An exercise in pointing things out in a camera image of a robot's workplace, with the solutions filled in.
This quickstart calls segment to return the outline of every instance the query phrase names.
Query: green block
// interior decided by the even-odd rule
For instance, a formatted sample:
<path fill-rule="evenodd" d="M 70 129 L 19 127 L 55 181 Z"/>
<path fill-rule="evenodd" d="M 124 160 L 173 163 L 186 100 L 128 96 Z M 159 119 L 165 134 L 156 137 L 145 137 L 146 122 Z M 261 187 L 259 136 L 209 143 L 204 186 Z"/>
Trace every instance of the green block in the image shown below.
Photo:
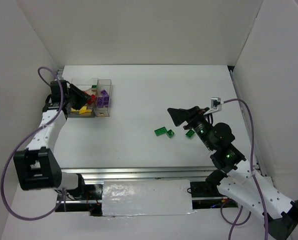
<path fill-rule="evenodd" d="M 167 129 L 164 127 L 154 130 L 156 136 L 160 136 L 167 132 Z"/>
<path fill-rule="evenodd" d="M 195 134 L 195 132 L 190 129 L 185 135 L 188 137 L 188 138 L 191 138 L 193 135 Z"/>
<path fill-rule="evenodd" d="M 170 129 L 167 131 L 167 135 L 169 138 L 173 137 L 174 136 L 174 132 Z"/>

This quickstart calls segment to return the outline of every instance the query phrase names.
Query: cable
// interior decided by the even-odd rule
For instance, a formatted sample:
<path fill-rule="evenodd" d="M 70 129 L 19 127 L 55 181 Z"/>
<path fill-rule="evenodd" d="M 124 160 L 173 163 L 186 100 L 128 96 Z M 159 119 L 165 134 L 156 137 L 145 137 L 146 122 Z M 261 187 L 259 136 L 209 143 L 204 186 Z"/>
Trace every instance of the cable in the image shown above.
<path fill-rule="evenodd" d="M 211 125 L 213 125 L 213 114 L 212 113 L 210 114 L 210 117 L 211 117 Z"/>
<path fill-rule="evenodd" d="M 54 190 L 56 193 L 58 193 L 58 194 L 61 194 L 62 193 L 62 191 L 59 191 L 59 190 Z M 70 197 L 70 194 L 67 192 L 67 194 L 66 194 L 66 198 L 68 198 L 68 199 L 70 199 L 70 200 L 72 200 L 72 201 L 75 201 L 76 199 L 74 199 L 74 198 L 71 198 Z"/>
<path fill-rule="evenodd" d="M 100 205 L 100 203 L 98 202 L 98 199 L 96 197 L 94 197 L 94 200 L 97 202 L 97 205 Z"/>
<path fill-rule="evenodd" d="M 88 200 L 89 200 L 88 194 L 86 194 L 85 197 L 86 197 L 87 210 L 88 210 L 88 212 L 89 212 L 90 209 L 89 209 L 89 205 L 88 205 Z"/>
<path fill-rule="evenodd" d="M 49 103 L 49 101 L 50 101 L 50 98 L 51 98 L 51 94 L 49 94 L 48 96 L 47 96 L 47 98 L 45 99 L 45 103 Z"/>
<path fill-rule="evenodd" d="M 43 67 L 41 66 L 41 67 L 39 67 L 38 70 L 37 70 L 37 71 L 38 71 L 38 75 L 39 75 L 39 77 L 41 78 L 41 80 L 44 81 L 44 83 L 47 84 L 48 86 L 50 86 L 50 84 L 43 78 L 43 76 L 42 76 L 41 73 L 40 73 L 40 71 L 41 71 L 42 69 L 46 69 L 46 70 L 48 70 L 48 71 L 51 72 L 51 74 L 55 77 L 55 79 L 59 80 L 57 74 L 56 74 L 54 71 L 52 71 L 50 68 L 48 68 L 48 67 L 46 67 L 46 66 L 43 66 Z"/>
<path fill-rule="evenodd" d="M 37 217 L 24 217 L 24 216 L 20 216 L 18 214 L 16 214 L 12 209 L 11 207 L 9 206 L 6 198 L 5 198 L 5 194 L 4 194 L 4 178 L 5 178 L 5 174 L 6 174 L 6 171 L 7 171 L 7 168 L 11 162 L 11 159 L 13 157 L 13 155 L 15 154 L 15 152 L 22 146 L 22 144 L 27 141 L 31 136 L 34 136 L 37 132 L 39 132 L 41 129 L 45 128 L 46 126 L 50 125 L 51 123 L 53 123 L 54 120 L 56 120 L 56 118 L 60 115 L 61 113 L 61 110 L 62 110 L 62 107 L 63 107 L 63 89 L 62 89 L 62 85 L 60 83 L 60 80 L 59 78 L 57 77 L 57 75 L 55 74 L 54 71 L 52 71 L 50 68 L 48 67 L 45 67 L 45 66 L 41 66 L 38 68 L 38 74 L 40 76 L 40 78 L 47 84 L 49 85 L 46 80 L 44 80 L 44 78 L 41 76 L 40 74 L 40 71 L 41 69 L 45 69 L 45 70 L 48 70 L 52 75 L 53 77 L 57 80 L 58 84 L 59 84 L 59 88 L 60 88 L 60 94 L 61 94 L 61 99 L 60 99 L 60 107 L 59 107 L 59 110 L 57 112 L 57 114 L 49 121 L 47 122 L 45 125 L 37 128 L 36 130 L 34 130 L 32 133 L 30 133 L 28 136 L 26 136 L 23 140 L 20 141 L 20 143 L 14 148 L 14 150 L 11 152 L 10 156 L 8 157 L 7 159 L 7 162 L 5 163 L 4 167 L 3 167 L 3 170 L 2 170 L 2 175 L 1 175 L 1 181 L 0 181 L 0 193 L 1 193 L 1 198 L 2 198 L 2 202 L 5 206 L 5 208 L 8 210 L 8 212 L 18 218 L 18 219 L 21 219 L 21 220 L 24 220 L 24 221 L 34 221 L 34 220 L 39 220 L 39 219 L 42 219 L 42 218 L 45 218 L 46 216 L 49 216 L 51 213 L 53 213 L 61 204 L 61 201 L 64 201 L 65 202 L 65 198 L 66 198 L 66 191 L 65 189 L 62 190 L 62 199 L 61 201 L 58 202 L 58 204 L 49 212 L 47 212 L 46 214 L 44 215 L 41 215 L 41 216 L 37 216 Z"/>
<path fill-rule="evenodd" d="M 249 117 L 250 117 L 250 122 L 251 122 L 251 158 L 250 158 L 250 165 L 251 165 L 251 172 L 253 172 L 254 168 L 253 168 L 253 153 L 254 153 L 254 122 L 253 122 L 253 118 L 252 118 L 252 114 L 251 114 L 251 110 L 249 108 L 249 106 L 247 105 L 247 103 L 242 100 L 242 99 L 239 99 L 239 98 L 233 98 L 233 99 L 230 99 L 230 100 L 226 100 L 223 102 L 223 104 L 227 104 L 227 103 L 230 103 L 230 102 L 234 102 L 234 101 L 238 101 L 238 102 L 241 102 L 245 105 L 247 111 L 248 111 L 248 114 L 249 114 Z M 262 201 L 262 205 L 263 205 L 263 212 L 264 212 L 264 228 L 265 228 L 265 237 L 264 239 L 265 240 L 268 240 L 269 238 L 269 219 L 268 219 L 268 211 L 267 211 L 267 207 L 265 205 L 265 201 L 264 201 L 264 196 L 263 196 L 263 193 L 261 191 L 261 188 L 260 188 L 260 185 L 259 185 L 259 182 L 254 175 L 252 175 L 253 179 L 254 179 L 254 183 L 258 189 L 258 192 L 259 192 L 259 195 L 260 195 L 260 198 L 261 198 L 261 201 Z"/>
<path fill-rule="evenodd" d="M 232 233 L 233 233 L 233 229 L 234 229 L 234 227 L 237 225 L 237 222 L 238 222 L 238 220 L 239 220 L 239 218 L 240 218 L 240 216 L 241 216 L 242 210 L 243 210 L 243 206 L 240 207 L 240 211 L 239 211 L 239 213 L 238 213 L 238 215 L 237 215 L 237 218 L 234 220 L 234 222 L 233 222 L 233 224 L 232 224 L 232 227 L 231 227 L 230 232 L 229 232 L 228 240 L 231 240 L 231 236 L 232 236 Z"/>
<path fill-rule="evenodd" d="M 230 225 L 233 225 L 233 222 L 230 222 L 229 220 L 227 220 L 227 218 L 224 216 L 224 214 L 223 214 L 223 208 L 224 208 L 224 206 L 228 203 L 228 202 L 231 202 L 232 200 L 230 199 L 230 200 L 227 200 L 227 201 L 225 201 L 222 205 L 221 205 L 221 209 L 220 209 L 220 213 L 221 213 L 221 216 L 222 216 L 222 218 L 228 223 L 228 224 L 230 224 Z M 241 222 L 241 223 L 237 223 L 237 224 L 235 224 L 235 226 L 242 226 L 243 224 L 246 224 L 247 223 L 247 221 L 250 219 L 250 217 L 251 217 L 251 212 L 249 212 L 249 215 L 248 215 L 248 217 L 247 217 L 247 219 L 245 219 L 243 222 Z"/>

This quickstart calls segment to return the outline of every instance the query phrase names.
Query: clear plastic bin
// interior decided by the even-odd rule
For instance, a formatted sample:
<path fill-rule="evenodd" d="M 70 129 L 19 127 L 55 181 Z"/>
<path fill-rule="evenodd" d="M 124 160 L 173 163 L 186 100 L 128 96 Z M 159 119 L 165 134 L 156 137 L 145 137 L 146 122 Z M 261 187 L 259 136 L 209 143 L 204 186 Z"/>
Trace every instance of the clear plastic bin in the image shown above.
<path fill-rule="evenodd" d="M 79 78 L 73 78 L 71 80 L 71 83 L 74 84 L 77 88 L 80 90 L 86 92 L 89 95 L 93 95 L 93 97 L 96 100 L 97 96 L 97 84 L 98 84 L 98 79 L 97 78 L 91 78 L 90 80 L 86 81 L 83 79 Z M 95 117 L 95 112 L 94 107 L 95 107 L 95 101 L 92 101 L 85 106 L 83 106 L 80 110 L 74 110 L 71 109 L 71 113 L 69 114 L 69 118 L 94 118 Z"/>
<path fill-rule="evenodd" d="M 109 117 L 111 98 L 112 98 L 112 82 L 110 79 L 99 79 L 97 83 L 97 95 L 93 111 L 96 117 Z"/>

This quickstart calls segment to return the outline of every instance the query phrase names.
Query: purple block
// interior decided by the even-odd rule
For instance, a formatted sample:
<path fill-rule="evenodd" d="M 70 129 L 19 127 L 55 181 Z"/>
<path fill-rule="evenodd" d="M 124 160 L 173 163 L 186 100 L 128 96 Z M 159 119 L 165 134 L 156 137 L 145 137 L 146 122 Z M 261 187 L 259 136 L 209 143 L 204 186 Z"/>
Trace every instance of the purple block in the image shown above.
<path fill-rule="evenodd" d="M 102 90 L 101 91 L 101 94 L 102 94 L 102 96 L 106 96 L 106 97 L 108 97 L 109 96 L 109 94 L 107 93 L 107 91 L 106 90 Z"/>
<path fill-rule="evenodd" d="M 101 96 L 98 97 L 97 106 L 99 108 L 102 108 L 103 107 L 103 97 L 101 97 Z"/>

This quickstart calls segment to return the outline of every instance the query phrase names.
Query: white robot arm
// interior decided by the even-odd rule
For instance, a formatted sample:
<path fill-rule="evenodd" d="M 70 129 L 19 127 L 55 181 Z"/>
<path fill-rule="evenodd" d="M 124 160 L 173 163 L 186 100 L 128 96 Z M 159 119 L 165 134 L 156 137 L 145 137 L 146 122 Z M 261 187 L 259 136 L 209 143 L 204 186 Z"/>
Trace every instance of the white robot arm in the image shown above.
<path fill-rule="evenodd" d="M 187 122 L 184 129 L 193 129 L 204 145 L 215 151 L 211 159 L 218 170 L 211 173 L 206 182 L 220 194 L 246 207 L 262 222 L 267 217 L 269 234 L 277 240 L 286 240 L 298 225 L 298 200 L 283 195 L 252 170 L 250 162 L 232 145 L 235 137 L 227 124 L 221 122 L 213 126 L 213 120 L 207 121 L 210 114 L 221 110 L 221 104 L 221 99 L 215 97 L 211 109 L 195 106 L 191 109 L 169 108 L 168 112 L 175 126 Z"/>
<path fill-rule="evenodd" d="M 59 84 L 53 81 L 50 83 L 51 95 L 47 97 L 42 110 L 42 120 L 39 126 L 42 129 L 34 135 L 25 150 L 14 154 L 13 161 L 23 190 L 65 188 L 72 196 L 79 198 L 84 185 L 82 176 L 62 172 L 53 155 L 53 150 L 71 108 L 80 109 L 90 99 L 90 96 L 73 84 L 68 87 L 66 81 L 60 82 L 64 95 L 63 108 L 59 109 Z"/>

